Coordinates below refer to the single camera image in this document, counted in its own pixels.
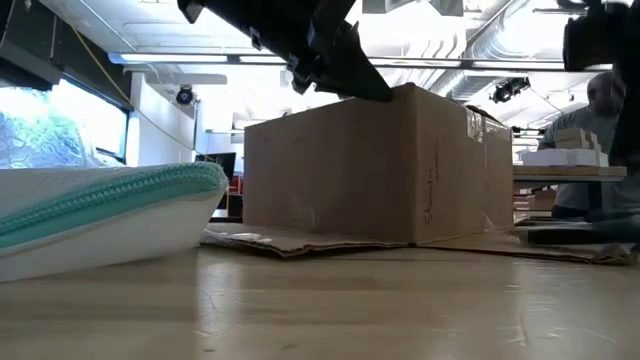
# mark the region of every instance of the teal fabric edge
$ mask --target teal fabric edge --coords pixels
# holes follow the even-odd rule
[[[183,184],[169,188],[159,188],[103,204],[102,206],[56,216],[37,225],[0,236],[0,249],[54,235],[79,226],[107,219],[127,211],[186,195],[220,191],[215,186]]]

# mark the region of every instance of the ceiling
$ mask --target ceiling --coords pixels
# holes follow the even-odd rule
[[[73,24],[107,52],[160,52],[160,53],[256,53],[250,40],[241,32],[210,12],[203,12],[198,22],[189,24],[178,10],[177,0],[40,0],[60,17]],[[556,7],[552,0],[530,0],[537,8]],[[488,23],[507,0],[464,0],[463,17],[443,17],[427,1],[414,2],[388,14],[362,14],[361,3],[356,3],[347,20],[360,21],[360,36],[365,52],[370,56],[459,57],[467,48],[467,39],[475,40],[478,30]],[[521,14],[516,23],[525,23],[510,34],[501,34],[503,41],[517,48],[533,42],[543,44],[552,56],[559,53],[562,38],[558,26],[544,24],[549,16],[535,18],[535,22]],[[551,20],[562,24],[565,18]],[[247,117],[270,118],[283,109],[303,110],[337,97],[308,92],[295,94],[287,83],[281,68],[233,65],[156,65],[138,67],[166,79],[166,74],[222,74],[226,85],[201,85],[200,96],[217,94],[212,87],[225,86],[235,94],[236,112]],[[391,85],[408,81],[430,88],[443,71],[393,70],[381,71]],[[477,89],[469,101],[480,105],[499,119],[510,124],[528,126],[544,123],[558,113],[575,107],[586,98],[589,75],[535,74],[531,75],[532,88],[507,104],[494,104],[489,93],[494,88],[489,79],[484,88]],[[171,98],[178,84],[157,87]]]

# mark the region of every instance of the ceiling light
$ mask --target ceiling light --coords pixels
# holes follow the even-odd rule
[[[457,69],[462,66],[458,59],[402,59],[402,58],[369,58],[371,64],[380,68],[425,68],[425,69]]]
[[[260,64],[279,64],[286,65],[287,63],[277,56],[240,56],[240,62],[242,63],[260,63]]]
[[[114,64],[211,64],[226,63],[227,57],[206,54],[109,53],[109,60]]]

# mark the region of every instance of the fluorescent light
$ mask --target fluorescent light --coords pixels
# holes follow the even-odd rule
[[[562,61],[492,61],[492,60],[475,60],[471,64],[473,69],[499,69],[499,70],[545,70],[545,71],[564,71],[564,63]]]
[[[456,69],[462,65],[462,62],[458,59],[402,59],[402,58],[384,58],[376,57],[370,58],[369,61],[375,67],[411,67],[411,68],[425,68],[425,69]]]
[[[285,65],[285,61],[275,55],[249,54],[161,54],[161,53],[109,53],[114,64],[219,64],[219,65]],[[402,57],[371,57],[369,61],[377,68],[407,69],[460,69],[471,70],[469,76],[507,76],[512,72],[564,72],[562,61],[520,61],[520,60],[475,60],[475,59],[422,59]],[[611,65],[597,65],[585,72],[610,70]]]
[[[240,56],[240,62],[243,63],[268,63],[268,64],[282,64],[286,65],[286,62],[277,56]]]
[[[153,54],[153,53],[109,53],[114,64],[152,64],[152,63],[226,63],[224,55],[206,54]]]
[[[527,77],[526,72],[507,71],[507,70],[464,70],[464,76],[471,77]]]

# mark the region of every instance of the table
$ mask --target table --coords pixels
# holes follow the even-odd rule
[[[602,209],[602,183],[624,180],[623,166],[514,166],[513,183],[518,189],[560,184],[587,184],[590,210]]]
[[[0,284],[6,359],[635,360],[640,270],[221,248]]]

